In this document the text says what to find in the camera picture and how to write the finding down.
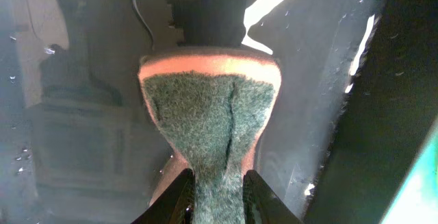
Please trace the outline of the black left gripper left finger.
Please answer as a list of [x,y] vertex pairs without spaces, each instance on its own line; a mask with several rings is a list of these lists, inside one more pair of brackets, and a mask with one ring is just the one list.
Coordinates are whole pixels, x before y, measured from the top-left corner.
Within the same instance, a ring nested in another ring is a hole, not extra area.
[[184,169],[154,204],[131,224],[191,224],[194,195],[194,172]]

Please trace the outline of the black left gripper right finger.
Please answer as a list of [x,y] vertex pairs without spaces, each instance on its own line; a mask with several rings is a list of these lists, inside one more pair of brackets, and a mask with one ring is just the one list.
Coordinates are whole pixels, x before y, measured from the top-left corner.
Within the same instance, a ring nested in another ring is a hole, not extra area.
[[243,179],[245,224],[302,224],[255,170]]

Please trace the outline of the green brown sponge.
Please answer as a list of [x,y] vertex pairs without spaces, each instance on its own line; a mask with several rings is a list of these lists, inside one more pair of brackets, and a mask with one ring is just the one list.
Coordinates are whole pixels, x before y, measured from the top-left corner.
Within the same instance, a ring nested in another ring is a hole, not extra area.
[[194,223],[243,223],[243,179],[281,87],[278,62],[243,49],[146,55],[138,79],[149,115],[174,151],[152,196],[194,174]]

